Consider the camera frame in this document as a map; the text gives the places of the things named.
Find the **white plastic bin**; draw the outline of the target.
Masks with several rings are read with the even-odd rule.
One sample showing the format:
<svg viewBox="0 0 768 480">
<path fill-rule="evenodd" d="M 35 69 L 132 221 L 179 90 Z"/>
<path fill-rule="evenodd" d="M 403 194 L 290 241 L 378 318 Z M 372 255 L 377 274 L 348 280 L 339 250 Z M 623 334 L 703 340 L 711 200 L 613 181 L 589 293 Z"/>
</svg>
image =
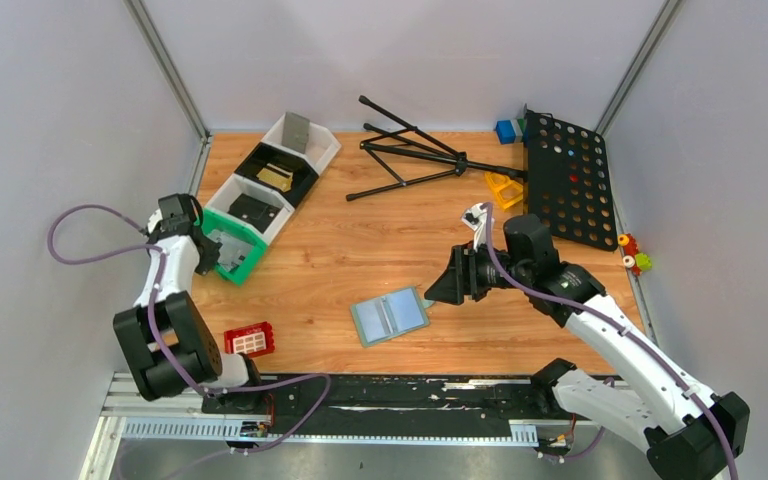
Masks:
<svg viewBox="0 0 768 480">
<path fill-rule="evenodd" d="M 271 187 L 232 174 L 208 200 L 207 209 L 252 230 L 271 245 L 295 213 L 295 208 Z"/>
<path fill-rule="evenodd" d="M 304 155 L 283 147 L 281 138 L 284 114 L 261 138 L 261 142 L 304 159 L 318 174 L 322 174 L 340 152 L 342 144 L 328 128 L 310 121 L 309 141 Z"/>
</svg>

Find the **green plastic bin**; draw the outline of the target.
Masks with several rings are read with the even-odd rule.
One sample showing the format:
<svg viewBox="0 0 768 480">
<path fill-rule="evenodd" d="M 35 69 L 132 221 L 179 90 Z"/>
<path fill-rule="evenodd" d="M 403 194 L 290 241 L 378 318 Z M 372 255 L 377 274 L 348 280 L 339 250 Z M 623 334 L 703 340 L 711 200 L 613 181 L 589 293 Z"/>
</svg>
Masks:
<svg viewBox="0 0 768 480">
<path fill-rule="evenodd" d="M 202 231 L 209 239 L 221 244 L 214 270 L 237 286 L 248 279 L 267 250 L 267 244 L 246 223 L 213 209 L 204 211 Z"/>
</svg>

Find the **black plastic bin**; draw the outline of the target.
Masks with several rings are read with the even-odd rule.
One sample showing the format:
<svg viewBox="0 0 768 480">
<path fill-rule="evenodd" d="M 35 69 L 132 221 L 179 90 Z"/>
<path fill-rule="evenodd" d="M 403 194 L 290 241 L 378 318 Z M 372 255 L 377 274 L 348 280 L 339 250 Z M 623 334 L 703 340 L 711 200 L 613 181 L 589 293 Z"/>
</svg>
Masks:
<svg viewBox="0 0 768 480">
<path fill-rule="evenodd" d="M 302 157 L 260 142 L 237 166 L 234 173 L 280 194 L 298 207 L 320 175 Z"/>
</svg>

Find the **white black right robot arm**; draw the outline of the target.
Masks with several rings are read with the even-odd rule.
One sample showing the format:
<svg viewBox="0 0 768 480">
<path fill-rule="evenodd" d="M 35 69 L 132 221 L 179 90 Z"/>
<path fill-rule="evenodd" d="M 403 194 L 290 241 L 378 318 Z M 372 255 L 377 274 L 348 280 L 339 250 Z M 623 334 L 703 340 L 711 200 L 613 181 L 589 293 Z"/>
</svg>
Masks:
<svg viewBox="0 0 768 480">
<path fill-rule="evenodd" d="M 503 225 L 493 245 L 488 203 L 467 209 L 470 242 L 452 247 L 426 299 L 461 305 L 494 288 L 517 289 L 560 328 L 589 345 L 626 383 L 624 391 L 557 358 L 533 374 L 548 401 L 590 419 L 637 447 L 662 479 L 735 479 L 750 409 L 735 392 L 718 394 L 636 327 L 584 267 L 561 260 L 546 225 L 533 214 Z"/>
</svg>

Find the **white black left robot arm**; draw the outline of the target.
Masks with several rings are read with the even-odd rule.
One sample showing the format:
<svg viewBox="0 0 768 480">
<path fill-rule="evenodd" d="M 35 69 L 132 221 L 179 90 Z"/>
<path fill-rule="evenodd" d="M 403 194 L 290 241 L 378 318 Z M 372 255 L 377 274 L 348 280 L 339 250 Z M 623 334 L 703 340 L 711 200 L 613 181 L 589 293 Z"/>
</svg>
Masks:
<svg viewBox="0 0 768 480">
<path fill-rule="evenodd" d="M 203 220 L 203 209 L 190 194 L 158 201 L 146 226 L 146 283 L 133 306 L 113 318 L 134 383 L 147 401 L 192 386 L 223 393 L 262 384 L 248 355 L 221 351 L 191 297 L 193 277 L 209 273 L 222 248 L 203 232 Z"/>
</svg>

